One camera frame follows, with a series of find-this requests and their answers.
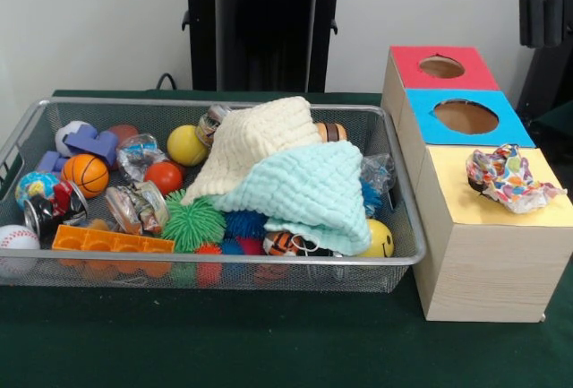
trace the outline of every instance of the patterned cloth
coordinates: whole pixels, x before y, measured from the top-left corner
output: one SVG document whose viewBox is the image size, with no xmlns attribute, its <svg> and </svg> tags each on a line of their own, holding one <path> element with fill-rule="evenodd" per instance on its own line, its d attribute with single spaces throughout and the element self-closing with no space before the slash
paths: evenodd
<svg viewBox="0 0 573 388">
<path fill-rule="evenodd" d="M 481 151 L 466 161 L 470 185 L 514 213 L 529 213 L 545 207 L 556 195 L 566 194 L 552 184 L 534 180 L 527 158 L 516 144 L 500 146 L 493 154 Z"/>
</svg>

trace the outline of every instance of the wooden box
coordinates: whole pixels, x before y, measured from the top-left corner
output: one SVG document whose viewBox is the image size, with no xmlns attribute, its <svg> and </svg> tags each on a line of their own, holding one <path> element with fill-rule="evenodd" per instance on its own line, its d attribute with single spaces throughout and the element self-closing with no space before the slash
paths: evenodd
<svg viewBox="0 0 573 388">
<path fill-rule="evenodd" d="M 573 252 L 573 206 L 562 195 L 516 215 L 479 195 L 465 168 L 474 149 L 425 151 L 415 195 L 428 253 L 415 277 L 426 318 L 539 322 Z M 559 186 L 540 150 L 520 152 L 535 179 Z"/>
<path fill-rule="evenodd" d="M 539 321 L 573 252 L 573 206 L 559 196 L 516 215 L 468 184 L 474 149 L 515 143 L 535 179 L 559 186 L 485 62 L 471 47 L 392 47 L 383 92 L 427 237 L 426 318 Z"/>
</svg>

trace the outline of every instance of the metal basket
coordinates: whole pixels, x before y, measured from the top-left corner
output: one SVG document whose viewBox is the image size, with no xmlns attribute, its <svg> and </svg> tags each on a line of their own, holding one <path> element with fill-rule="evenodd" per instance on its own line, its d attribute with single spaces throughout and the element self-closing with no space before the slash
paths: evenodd
<svg viewBox="0 0 573 388">
<path fill-rule="evenodd" d="M 133 124 L 153 134 L 161 147 L 179 125 L 196 124 L 212 102 L 148 99 L 47 99 L 32 106 L 0 152 L 0 225 L 22 224 L 23 214 L 13 197 L 20 178 L 32 171 L 46 151 L 54 149 L 58 128 L 72 120 L 100 130 Z M 220 103 L 247 108 L 250 103 Z M 376 218 L 393 233 L 392 258 L 272 257 L 196 254 L 130 254 L 64 252 L 42 249 L 0 249 L 2 258 L 34 258 L 34 268 L 19 279 L 0 284 L 60 287 L 144 287 L 211 289 L 282 289 L 311 291 L 391 292 L 407 268 L 425 254 L 425 240 L 412 188 L 406 174 L 394 126 L 381 108 L 313 106 L 316 122 L 339 123 L 364 155 L 389 152 L 398 181 L 383 197 Z M 188 177 L 192 182 L 199 168 Z M 110 185 L 121 183 L 117 173 Z M 102 197 L 90 200 L 90 217 L 111 220 Z"/>
</svg>

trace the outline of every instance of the yellow smiley face ball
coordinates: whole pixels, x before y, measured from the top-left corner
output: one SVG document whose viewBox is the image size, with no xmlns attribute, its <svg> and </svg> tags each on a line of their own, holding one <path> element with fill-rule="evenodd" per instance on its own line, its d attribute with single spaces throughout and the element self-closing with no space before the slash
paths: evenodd
<svg viewBox="0 0 573 388">
<path fill-rule="evenodd" d="M 167 139 L 169 157 L 182 166 L 191 167 L 203 162 L 209 150 L 197 138 L 193 125 L 181 125 Z"/>
<path fill-rule="evenodd" d="M 367 220 L 372 232 L 372 244 L 357 256 L 369 258 L 388 258 L 394 254 L 394 238 L 389 228 L 378 220 Z"/>
</svg>

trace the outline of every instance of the cream knit blanket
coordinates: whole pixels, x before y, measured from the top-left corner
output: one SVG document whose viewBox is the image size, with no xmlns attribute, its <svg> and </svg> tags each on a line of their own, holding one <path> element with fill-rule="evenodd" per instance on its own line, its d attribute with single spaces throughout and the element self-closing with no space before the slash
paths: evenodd
<svg viewBox="0 0 573 388">
<path fill-rule="evenodd" d="M 211 153 L 181 204 L 233 191 L 252 166 L 273 153 L 320 143 L 311 105 L 302 97 L 278 99 L 229 113 L 215 133 Z"/>
</svg>

